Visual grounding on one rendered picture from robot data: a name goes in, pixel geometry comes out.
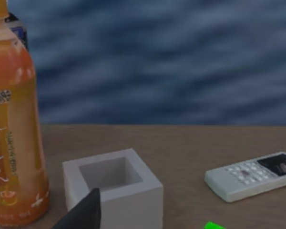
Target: white remote control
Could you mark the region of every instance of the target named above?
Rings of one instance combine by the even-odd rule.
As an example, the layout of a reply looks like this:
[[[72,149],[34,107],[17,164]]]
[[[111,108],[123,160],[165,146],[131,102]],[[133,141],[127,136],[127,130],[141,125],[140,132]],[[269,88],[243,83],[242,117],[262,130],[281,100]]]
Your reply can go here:
[[[286,186],[286,152],[206,171],[204,180],[226,202]]]

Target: brown tabletop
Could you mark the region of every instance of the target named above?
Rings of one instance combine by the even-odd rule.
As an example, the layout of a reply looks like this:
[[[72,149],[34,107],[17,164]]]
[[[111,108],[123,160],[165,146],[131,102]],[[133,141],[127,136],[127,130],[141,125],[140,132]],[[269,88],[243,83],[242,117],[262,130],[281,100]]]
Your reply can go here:
[[[286,229],[286,187],[225,203],[204,183],[204,173],[286,151],[286,127],[46,125],[43,144],[51,207],[23,229],[50,229],[66,212],[63,161],[133,148],[164,186],[164,228]]]

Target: blue background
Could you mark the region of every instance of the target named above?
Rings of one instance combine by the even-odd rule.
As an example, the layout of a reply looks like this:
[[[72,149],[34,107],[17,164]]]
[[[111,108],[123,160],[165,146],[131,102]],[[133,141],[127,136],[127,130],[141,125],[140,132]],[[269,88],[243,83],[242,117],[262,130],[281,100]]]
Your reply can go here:
[[[11,0],[41,121],[286,125],[286,0]]]

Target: remote control screen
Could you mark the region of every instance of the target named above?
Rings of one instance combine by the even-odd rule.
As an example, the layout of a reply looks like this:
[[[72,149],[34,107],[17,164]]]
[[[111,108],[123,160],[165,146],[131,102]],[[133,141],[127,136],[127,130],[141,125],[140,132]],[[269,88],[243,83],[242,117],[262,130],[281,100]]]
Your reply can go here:
[[[286,154],[271,156],[257,162],[280,177],[286,175]]]

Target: green object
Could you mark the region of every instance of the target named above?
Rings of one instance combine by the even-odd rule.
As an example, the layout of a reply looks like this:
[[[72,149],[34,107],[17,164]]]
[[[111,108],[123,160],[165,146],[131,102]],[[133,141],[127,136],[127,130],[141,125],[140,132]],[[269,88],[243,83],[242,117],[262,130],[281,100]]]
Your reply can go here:
[[[216,223],[208,222],[208,223],[205,225],[204,229],[225,229],[225,228],[222,227],[222,226],[219,226],[219,225],[216,224]]]

